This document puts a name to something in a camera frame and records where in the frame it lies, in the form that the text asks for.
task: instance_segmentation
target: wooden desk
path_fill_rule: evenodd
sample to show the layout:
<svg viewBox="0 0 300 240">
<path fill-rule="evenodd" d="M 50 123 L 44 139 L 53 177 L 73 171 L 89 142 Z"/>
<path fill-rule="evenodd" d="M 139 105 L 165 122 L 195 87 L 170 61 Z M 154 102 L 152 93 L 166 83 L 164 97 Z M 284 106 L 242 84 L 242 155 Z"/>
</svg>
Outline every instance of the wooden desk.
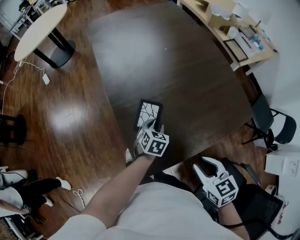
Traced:
<svg viewBox="0 0 300 240">
<path fill-rule="evenodd" d="M 233 0 L 207 0 L 211 4 L 219 5 L 223 9 L 226 9 L 230 12 L 233 11 L 233 8 L 236 5 L 236 2 Z M 261 51 L 258 54 L 255 54 L 254 56 L 250 57 L 249 59 L 242 61 L 242 62 L 237 62 L 233 54 L 230 52 L 228 47 L 224 44 L 224 40 L 228 40 L 229 37 L 223 32 L 220 31 L 216 28 L 212 28 L 211 26 L 208 25 L 208 16 L 203 11 L 199 6 L 201 4 L 196 1 L 196 0 L 177 0 L 177 5 L 179 6 L 186 6 L 189 10 L 191 10 L 205 25 L 206 27 L 211 31 L 211 33 L 217 38 L 217 40 L 221 43 L 221 45 L 224 47 L 224 49 L 227 51 L 227 53 L 230 55 L 231 59 L 233 60 L 232 63 L 232 69 L 235 71 L 239 67 L 253 64 L 253 63 L 260 63 L 258 66 L 252 68 L 250 71 L 248 71 L 246 74 L 249 75 L 254 71 L 255 68 L 259 67 L 263 62 L 270 58 L 274 58 L 277 56 L 277 54 L 270 48 L 268 43 L 261 37 L 261 42 L 263 46 L 265 47 L 264 51 Z M 244 20 L 242 25 L 248 26 L 248 25 L 256 25 L 257 23 L 249 16 L 247 15 Z"/>
<path fill-rule="evenodd" d="M 130 150 L 141 98 L 163 104 L 170 144 L 149 173 L 196 155 L 252 117 L 225 57 L 208 33 L 171 1 L 101 17 L 91 24 L 89 37 Z"/>
</svg>

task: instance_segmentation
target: white cord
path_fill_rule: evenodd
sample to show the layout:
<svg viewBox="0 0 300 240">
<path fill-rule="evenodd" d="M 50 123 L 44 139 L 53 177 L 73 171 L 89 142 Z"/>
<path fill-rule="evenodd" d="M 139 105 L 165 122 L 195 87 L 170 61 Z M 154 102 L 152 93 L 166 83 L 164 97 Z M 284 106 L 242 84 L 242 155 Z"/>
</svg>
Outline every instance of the white cord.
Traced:
<svg viewBox="0 0 300 240">
<path fill-rule="evenodd" d="M 30 65 L 32 65 L 32 66 L 38 68 L 38 69 L 41 70 L 41 71 L 43 70 L 43 75 L 45 75 L 45 68 L 39 68 L 38 66 L 36 66 L 36 65 L 34 65 L 34 64 L 30 63 L 30 62 L 25 62 L 25 61 L 21 61 L 21 62 L 22 62 L 22 63 L 30 64 Z"/>
<path fill-rule="evenodd" d="M 25 62 L 27 58 L 25 58 L 24 61 L 20 61 L 22 64 L 24 63 L 27 63 L 27 64 L 30 64 L 32 66 L 35 66 L 36 68 L 38 68 L 39 70 L 43 70 L 43 75 L 45 75 L 45 68 L 39 68 L 37 67 L 36 65 L 30 63 L 30 62 Z M 2 102 L 2 112 L 1 114 L 3 115 L 3 109 L 4 109 L 4 97 L 5 97 L 5 92 L 6 92 L 6 88 L 8 87 L 9 83 L 12 82 L 14 79 L 15 79 L 15 75 L 17 73 L 17 71 L 19 70 L 19 68 L 21 68 L 23 65 L 20 66 L 20 62 L 17 63 L 15 69 L 14 69 L 14 78 L 12 80 L 10 80 L 7 84 L 6 84 L 6 87 L 4 89 L 4 93 L 3 93 L 3 102 Z"/>
<path fill-rule="evenodd" d="M 85 208 L 85 204 L 84 204 L 84 201 L 83 201 L 83 197 L 81 197 L 81 195 L 83 194 L 83 190 L 80 188 L 78 189 L 77 191 L 73 191 L 73 194 L 76 195 L 76 196 L 79 196 L 81 201 L 82 201 L 82 204 L 83 204 L 83 207 Z"/>
</svg>

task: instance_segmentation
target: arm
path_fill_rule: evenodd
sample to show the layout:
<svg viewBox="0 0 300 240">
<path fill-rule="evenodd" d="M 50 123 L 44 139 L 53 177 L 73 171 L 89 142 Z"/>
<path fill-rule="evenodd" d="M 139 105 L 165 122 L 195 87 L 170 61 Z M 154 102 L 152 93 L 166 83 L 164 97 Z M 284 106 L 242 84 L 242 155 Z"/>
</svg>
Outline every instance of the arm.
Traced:
<svg viewBox="0 0 300 240">
<path fill-rule="evenodd" d="M 221 207 L 218 212 L 219 223 L 222 225 L 235 225 L 242 222 L 232 202 L 224 207 Z M 229 228 L 229 230 L 234 232 L 242 239 L 249 240 L 248 232 L 244 226 Z"/>
<path fill-rule="evenodd" d="M 16 206 L 4 201 L 4 200 L 0 200 L 0 209 L 5 209 L 11 212 L 15 212 L 16 214 L 28 214 L 29 211 L 25 210 L 25 209 L 19 209 Z"/>
<path fill-rule="evenodd" d="M 81 214 L 98 218 L 107 228 L 111 227 L 121 210 L 140 184 L 153 162 L 151 156 L 142 156 L 117 176 L 104 184 L 92 197 Z"/>
</svg>

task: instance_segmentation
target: white sneaker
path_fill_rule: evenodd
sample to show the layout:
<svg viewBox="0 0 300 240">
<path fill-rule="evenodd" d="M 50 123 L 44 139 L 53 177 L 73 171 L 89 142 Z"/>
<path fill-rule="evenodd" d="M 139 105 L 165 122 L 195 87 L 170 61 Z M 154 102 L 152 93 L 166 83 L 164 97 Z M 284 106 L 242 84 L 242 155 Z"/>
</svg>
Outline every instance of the white sneaker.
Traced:
<svg viewBox="0 0 300 240">
<path fill-rule="evenodd" d="M 66 190 L 71 190 L 71 184 L 67 181 L 67 180 L 63 180 L 60 177 L 57 177 L 56 179 L 58 179 L 61 183 L 61 187 L 66 189 Z"/>
<path fill-rule="evenodd" d="M 126 158 L 126 163 L 129 163 L 129 162 L 133 161 L 129 149 L 126 149 L 125 158 Z"/>
<path fill-rule="evenodd" d="M 47 198 L 47 197 L 44 197 L 44 198 L 46 199 L 46 202 L 44 204 L 46 204 L 46 205 L 48 205 L 50 207 L 53 207 L 53 202 L 49 198 Z"/>
</svg>

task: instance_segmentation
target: black pants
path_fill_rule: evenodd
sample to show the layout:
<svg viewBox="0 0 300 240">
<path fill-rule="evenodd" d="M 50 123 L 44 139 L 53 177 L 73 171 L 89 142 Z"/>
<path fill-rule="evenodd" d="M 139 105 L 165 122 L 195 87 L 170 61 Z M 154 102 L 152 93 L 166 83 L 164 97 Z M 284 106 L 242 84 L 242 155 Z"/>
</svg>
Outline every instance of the black pants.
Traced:
<svg viewBox="0 0 300 240">
<path fill-rule="evenodd" d="M 38 209 L 46 202 L 45 197 L 42 195 L 58 187 L 61 187 L 60 181 L 58 179 L 49 178 L 25 186 L 16 187 L 15 189 L 20 194 L 24 205 L 27 205 L 31 209 Z"/>
<path fill-rule="evenodd" d="M 143 180 L 141 181 L 140 185 L 150 183 L 150 182 L 161 182 L 164 184 L 171 185 L 176 188 L 180 188 L 183 190 L 186 190 L 188 192 L 193 192 L 187 184 L 180 182 L 177 178 L 174 176 L 171 176 L 169 174 L 166 174 L 164 172 L 158 172 L 153 175 L 154 180 L 151 177 L 144 177 Z"/>
</svg>

